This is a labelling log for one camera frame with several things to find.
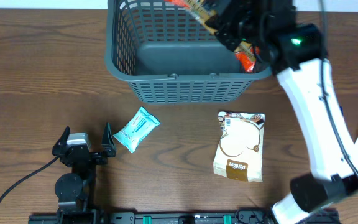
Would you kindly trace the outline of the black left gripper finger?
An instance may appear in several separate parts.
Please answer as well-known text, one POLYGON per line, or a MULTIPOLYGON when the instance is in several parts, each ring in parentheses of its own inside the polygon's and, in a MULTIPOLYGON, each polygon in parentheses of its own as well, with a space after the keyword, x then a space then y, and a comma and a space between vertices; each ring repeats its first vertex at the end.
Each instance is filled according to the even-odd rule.
POLYGON ((62 151, 67 147, 67 139, 70 135, 70 127, 67 126, 58 141, 53 146, 54 151, 62 151))
POLYGON ((105 125, 101 145, 107 152, 116 152, 116 147, 111 134, 111 126, 109 123, 106 123, 105 125))

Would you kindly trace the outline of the orange spaghetti package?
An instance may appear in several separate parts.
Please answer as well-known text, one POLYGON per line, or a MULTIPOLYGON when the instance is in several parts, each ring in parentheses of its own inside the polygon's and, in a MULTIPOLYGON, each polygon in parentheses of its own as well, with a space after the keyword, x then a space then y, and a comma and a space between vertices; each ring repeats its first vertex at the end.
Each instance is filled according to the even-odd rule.
POLYGON ((258 48, 247 43, 244 39, 235 37, 229 30, 230 24, 223 22, 223 14, 219 13, 217 1, 199 0, 165 0, 189 12, 210 34, 227 48, 247 73, 252 73, 256 64, 258 48))

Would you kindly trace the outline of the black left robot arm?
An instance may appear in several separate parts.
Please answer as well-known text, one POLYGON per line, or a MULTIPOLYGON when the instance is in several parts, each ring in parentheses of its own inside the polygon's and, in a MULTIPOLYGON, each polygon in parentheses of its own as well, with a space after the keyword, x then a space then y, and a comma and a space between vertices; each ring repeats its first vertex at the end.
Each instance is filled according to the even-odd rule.
POLYGON ((52 154, 71 169, 55 183, 58 197, 58 223, 109 223, 106 212, 94 204, 96 167, 106 165, 116 155, 111 127, 106 123, 101 145, 102 151, 91 152, 86 133, 71 133, 67 126, 52 148, 52 154))

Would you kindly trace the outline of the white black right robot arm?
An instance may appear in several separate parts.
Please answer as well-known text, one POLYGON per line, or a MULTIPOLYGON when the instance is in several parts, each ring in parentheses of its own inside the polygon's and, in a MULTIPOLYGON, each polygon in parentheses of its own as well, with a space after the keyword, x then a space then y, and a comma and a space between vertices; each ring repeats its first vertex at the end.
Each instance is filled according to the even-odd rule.
POLYGON ((337 101, 326 26, 300 24, 291 1, 203 1, 206 25, 229 50, 251 44, 287 94, 304 135, 310 173, 290 182, 269 223, 301 223, 358 193, 358 149, 337 101))

